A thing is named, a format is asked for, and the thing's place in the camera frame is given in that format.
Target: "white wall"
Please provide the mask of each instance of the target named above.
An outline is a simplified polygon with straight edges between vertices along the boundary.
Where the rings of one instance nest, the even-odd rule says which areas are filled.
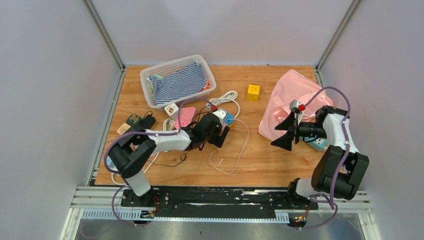
[[[0,238],[58,239],[118,68],[81,0],[0,2]]]
[[[364,0],[323,69],[324,85],[351,102],[352,137],[370,161],[362,188],[384,240],[424,235],[423,10],[422,0]]]
[[[94,0],[125,64],[318,63],[352,0]]]

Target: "yellow cube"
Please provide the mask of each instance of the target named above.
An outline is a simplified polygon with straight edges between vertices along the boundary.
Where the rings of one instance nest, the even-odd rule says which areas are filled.
[[[258,101],[260,89],[261,87],[258,85],[249,84],[249,88],[247,89],[247,100]]]

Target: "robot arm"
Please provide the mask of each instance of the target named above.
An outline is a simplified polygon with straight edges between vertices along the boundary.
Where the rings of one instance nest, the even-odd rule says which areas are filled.
[[[219,109],[216,113],[207,113],[194,127],[182,127],[181,131],[153,131],[153,124],[145,126],[143,122],[131,126],[125,133],[145,132],[146,135],[129,135],[120,139],[111,148],[108,156],[111,159],[108,167],[119,172],[121,177],[130,185],[136,195],[142,196],[150,190],[151,185],[145,177],[142,168],[153,154],[178,150],[189,151],[199,148],[201,151],[206,142],[221,148],[230,130],[223,126]],[[131,144],[138,145],[133,150]]]
[[[291,189],[303,197],[309,196],[313,191],[330,193],[333,175],[346,152],[347,140],[342,129],[342,124],[345,124],[349,138],[349,154],[343,165],[347,172],[338,174],[334,197],[352,199],[367,170],[369,159],[366,155],[360,154],[355,147],[349,130],[349,118],[342,123],[347,111],[332,106],[323,106],[315,113],[315,122],[302,122],[305,107],[294,100],[290,104],[290,109],[292,112],[288,118],[275,127],[276,130],[286,130],[287,132],[273,141],[271,145],[291,151],[292,140],[294,139],[294,143],[297,144],[301,137],[326,138],[329,143],[329,147],[313,171],[312,177],[296,179],[290,183],[296,185]]]

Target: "wooden table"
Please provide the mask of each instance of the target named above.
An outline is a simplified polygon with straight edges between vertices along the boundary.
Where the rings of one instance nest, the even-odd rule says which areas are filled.
[[[117,129],[125,123],[130,114],[144,116],[147,111],[153,111],[156,118],[154,130],[161,131],[163,122],[168,115],[149,108],[140,84],[140,71],[147,66],[130,66],[126,71],[119,100],[113,116],[106,146],[111,137],[118,137]],[[230,90],[238,92],[237,102],[241,112],[238,119],[244,121],[250,131],[250,136],[238,167],[232,174],[216,170],[209,162],[210,153],[216,148],[206,144],[203,151],[197,149],[187,153],[186,161],[176,167],[152,165],[146,177],[152,185],[167,186],[252,186],[252,187],[285,187],[295,178],[308,178],[323,155],[304,142],[293,144],[292,151],[271,146],[270,140],[258,133],[259,123],[264,115],[271,92],[280,77],[290,69],[316,82],[311,66],[221,66],[212,65],[210,69],[215,77],[217,87],[209,98],[219,98]],[[246,100],[248,85],[260,86],[257,102]],[[186,107],[196,107],[199,110],[205,105],[203,101],[187,104]],[[221,107],[235,115],[237,106],[233,102],[223,103]],[[236,122],[231,128],[221,149],[211,157],[211,161],[223,171],[230,172],[239,157],[247,137],[247,129],[241,122]],[[175,165],[180,161],[181,151],[161,152],[156,160],[158,164]],[[103,166],[95,181],[97,185],[113,185],[111,174]]]

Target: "pink fabric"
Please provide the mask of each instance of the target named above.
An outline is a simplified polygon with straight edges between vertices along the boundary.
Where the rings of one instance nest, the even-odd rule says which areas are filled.
[[[306,104],[321,87],[315,82],[291,69],[286,72],[272,90],[265,114],[259,124],[259,134],[274,141],[286,131],[274,128],[290,114],[289,105],[293,100]],[[315,112],[324,105],[333,106],[333,100],[323,91],[306,108],[302,121],[310,121]]]

